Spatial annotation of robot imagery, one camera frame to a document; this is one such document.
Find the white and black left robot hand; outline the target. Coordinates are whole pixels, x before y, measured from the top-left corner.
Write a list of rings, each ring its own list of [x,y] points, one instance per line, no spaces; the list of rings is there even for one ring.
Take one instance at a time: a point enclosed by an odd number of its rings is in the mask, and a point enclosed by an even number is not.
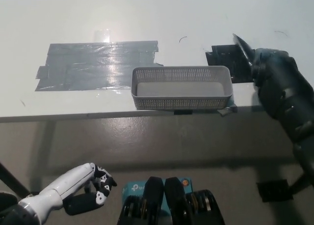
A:
[[[102,207],[116,186],[105,169],[86,163],[67,171],[38,195],[24,198],[18,205],[42,225],[54,210],[64,208],[68,215],[74,216]]]

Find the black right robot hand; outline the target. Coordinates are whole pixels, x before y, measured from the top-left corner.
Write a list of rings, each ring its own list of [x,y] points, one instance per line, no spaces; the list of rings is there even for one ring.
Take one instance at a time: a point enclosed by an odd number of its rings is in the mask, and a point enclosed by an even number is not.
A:
[[[292,142],[314,132],[314,89],[300,73],[296,61],[285,51],[257,49],[252,78],[259,101],[280,122]]]

